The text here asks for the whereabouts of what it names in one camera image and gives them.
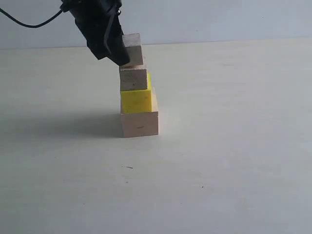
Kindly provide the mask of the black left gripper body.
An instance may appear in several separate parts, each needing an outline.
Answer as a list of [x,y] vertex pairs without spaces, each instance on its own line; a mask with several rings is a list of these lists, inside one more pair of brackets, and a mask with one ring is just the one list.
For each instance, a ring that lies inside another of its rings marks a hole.
[[60,9],[70,12],[86,39],[87,47],[97,59],[108,57],[104,33],[111,15],[120,15],[120,0],[63,0]]

